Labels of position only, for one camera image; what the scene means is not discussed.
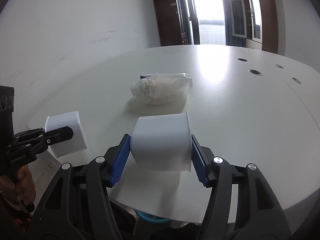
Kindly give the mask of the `person's left hand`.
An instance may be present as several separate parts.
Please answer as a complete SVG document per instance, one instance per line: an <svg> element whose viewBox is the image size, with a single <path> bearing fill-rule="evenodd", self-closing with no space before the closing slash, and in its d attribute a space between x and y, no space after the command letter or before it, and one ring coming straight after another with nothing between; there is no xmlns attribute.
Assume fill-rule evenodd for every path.
<svg viewBox="0 0 320 240"><path fill-rule="evenodd" d="M20 167L10 179L1 176L1 211L32 213L36 197L35 183L28 165Z"/></svg>

